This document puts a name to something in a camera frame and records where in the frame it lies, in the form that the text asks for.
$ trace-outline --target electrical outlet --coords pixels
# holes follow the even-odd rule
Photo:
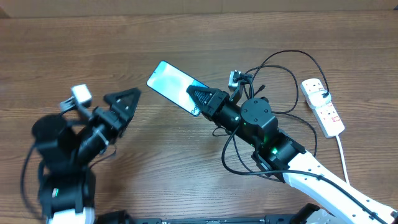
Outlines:
[[[321,81],[317,78],[311,78],[302,82],[300,87],[326,138],[335,137],[343,132],[345,127],[331,101],[314,107],[309,100],[311,94],[325,90]]]

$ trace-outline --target wooden table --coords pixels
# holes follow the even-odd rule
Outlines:
[[[142,90],[116,158],[94,168],[97,214],[126,209],[134,217],[168,219],[262,216],[295,213],[314,202],[288,185],[224,170],[220,155],[226,137],[211,136],[214,124],[146,86],[159,61],[166,60],[228,91],[230,70],[258,66],[284,49],[310,53],[326,73],[346,126],[341,138],[352,186],[398,208],[397,21],[394,11],[0,20],[0,222],[35,223],[19,194],[22,163],[33,143],[30,129],[40,117],[57,113],[70,87],[80,83],[90,88],[93,105],[104,107],[106,93]],[[321,78],[304,55],[281,54],[270,63],[291,69],[299,83]],[[270,68],[257,77],[255,89],[266,85],[261,95],[274,110],[292,106],[295,88],[288,73]],[[336,141],[324,137],[301,91],[293,114],[314,125],[318,160],[343,178]],[[313,150],[306,125],[282,116],[279,122]],[[240,140],[238,146],[255,169],[252,147]],[[243,170],[232,146],[226,159]],[[39,161],[35,152],[26,177],[37,211]]]

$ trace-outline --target power strip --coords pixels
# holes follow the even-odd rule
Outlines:
[[[341,145],[339,137],[339,134],[344,131],[345,127],[340,116],[337,114],[335,106],[333,106],[333,103],[331,102],[331,96],[329,95],[327,99],[322,97],[322,93],[325,92],[325,88],[323,87],[322,82],[317,78],[305,80],[301,83],[300,87],[326,138],[336,137],[338,148],[340,150],[344,176],[346,183],[349,184],[343,146]]]

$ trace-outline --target white cable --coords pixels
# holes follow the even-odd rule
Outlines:
[[[338,149],[340,150],[341,165],[343,165],[344,177],[346,179],[346,183],[349,185],[346,161],[344,160],[343,146],[341,145],[340,137],[338,135],[336,135],[336,140],[337,140],[337,144],[338,144]]]

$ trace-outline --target smartphone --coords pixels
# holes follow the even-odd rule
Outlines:
[[[151,89],[179,105],[190,114],[198,116],[201,111],[187,93],[187,88],[190,85],[208,88],[203,83],[165,61],[159,63],[147,81],[147,86]]]

